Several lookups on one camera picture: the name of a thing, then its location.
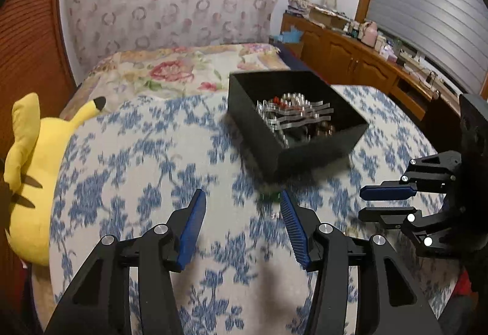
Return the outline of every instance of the yellow plush toy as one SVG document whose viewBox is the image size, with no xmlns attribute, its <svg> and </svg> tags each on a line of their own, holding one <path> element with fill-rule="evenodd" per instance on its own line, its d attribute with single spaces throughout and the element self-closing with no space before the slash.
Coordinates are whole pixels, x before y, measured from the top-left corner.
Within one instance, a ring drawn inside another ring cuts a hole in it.
<svg viewBox="0 0 488 335">
<path fill-rule="evenodd" d="M 65 121 L 41 119 L 35 93 L 14 103 L 15 141 L 3 174 L 12 193 L 5 232 L 12 250 L 24 261 L 49 264 L 51 206 L 64 150 L 76 128 L 97 116 L 105 104 L 106 99 L 98 97 L 82 106 L 71 121 Z"/>
</svg>

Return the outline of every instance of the window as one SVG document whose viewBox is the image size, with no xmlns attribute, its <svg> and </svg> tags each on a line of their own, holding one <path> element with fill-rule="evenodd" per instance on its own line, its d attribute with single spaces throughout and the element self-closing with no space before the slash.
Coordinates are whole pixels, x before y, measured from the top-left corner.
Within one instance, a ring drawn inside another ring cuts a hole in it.
<svg viewBox="0 0 488 335">
<path fill-rule="evenodd" d="M 466 91 L 480 92 L 488 70 L 482 0 L 371 0 L 368 19 L 424 53 Z"/>
</svg>

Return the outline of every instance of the silver screw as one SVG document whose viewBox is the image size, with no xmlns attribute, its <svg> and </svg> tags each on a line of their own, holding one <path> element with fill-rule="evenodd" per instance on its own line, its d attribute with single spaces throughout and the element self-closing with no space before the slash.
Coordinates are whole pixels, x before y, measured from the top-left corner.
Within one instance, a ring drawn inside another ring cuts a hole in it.
<svg viewBox="0 0 488 335">
<path fill-rule="evenodd" d="M 167 231 L 168 231 L 168 226 L 166 226 L 166 225 L 157 225 L 154 228 L 155 234 L 165 234 Z"/>
<path fill-rule="evenodd" d="M 114 242 L 115 238 L 111 235 L 111 234 L 108 234 L 104 237 L 102 237 L 102 244 L 104 246 L 109 246 L 110 244 L 112 244 Z"/>
<path fill-rule="evenodd" d="M 380 235 L 380 234 L 375 234 L 375 235 L 373 236 L 373 242 L 374 242 L 375 244 L 378 244 L 379 246 L 382 246 L 383 244 L 385 244 L 386 240 L 385 240 L 385 238 L 384 238 L 382 235 Z"/>
<path fill-rule="evenodd" d="M 334 230 L 334 228 L 332 227 L 331 224 L 321 224 L 319 226 L 319 230 L 322 233 L 329 234 L 329 233 L 332 233 L 332 231 Z"/>
</svg>

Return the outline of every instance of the white tablecloth with blue flowers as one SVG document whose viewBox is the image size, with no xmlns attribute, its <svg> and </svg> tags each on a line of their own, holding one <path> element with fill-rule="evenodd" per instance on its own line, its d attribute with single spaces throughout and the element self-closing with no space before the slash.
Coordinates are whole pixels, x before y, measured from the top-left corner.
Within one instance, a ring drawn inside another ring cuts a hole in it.
<svg viewBox="0 0 488 335">
<path fill-rule="evenodd" d="M 348 158 L 296 176 L 285 186 L 322 222 L 369 238 L 378 229 L 357 220 L 366 205 L 359 197 L 361 186 L 399 179 L 411 158 L 435 151 L 383 93 L 372 87 L 334 88 L 369 128 Z M 103 235 L 138 237 L 165 223 L 202 188 L 207 209 L 195 257 L 184 272 L 171 275 L 185 334 L 303 333 L 316 273 L 306 273 L 295 261 L 273 197 L 282 185 L 263 182 L 226 103 L 226 93 L 168 101 L 137 97 L 77 130 L 60 168 L 51 218 L 56 301 Z M 438 211 L 442 200 L 418 193 L 408 202 L 379 203 L 389 204 L 413 205 L 426 215 Z M 386 236 L 440 315 L 458 263 L 418 258 L 397 230 Z M 355 331 L 357 286 L 357 271 L 350 268 L 347 334 Z M 133 269 L 133 333 L 141 332 L 137 289 Z"/>
</svg>

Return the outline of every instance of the open black box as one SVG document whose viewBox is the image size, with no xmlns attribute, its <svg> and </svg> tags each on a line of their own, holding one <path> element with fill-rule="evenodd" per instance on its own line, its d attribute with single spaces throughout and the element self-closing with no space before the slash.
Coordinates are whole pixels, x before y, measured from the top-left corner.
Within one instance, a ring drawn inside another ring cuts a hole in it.
<svg viewBox="0 0 488 335">
<path fill-rule="evenodd" d="M 311 102 L 330 103 L 336 132 L 284 148 L 257 112 L 256 103 L 285 93 L 302 93 Z M 368 128 L 368 122 L 344 98 L 309 71 L 232 73 L 228 111 L 269 182 L 348 155 Z"/>
</svg>

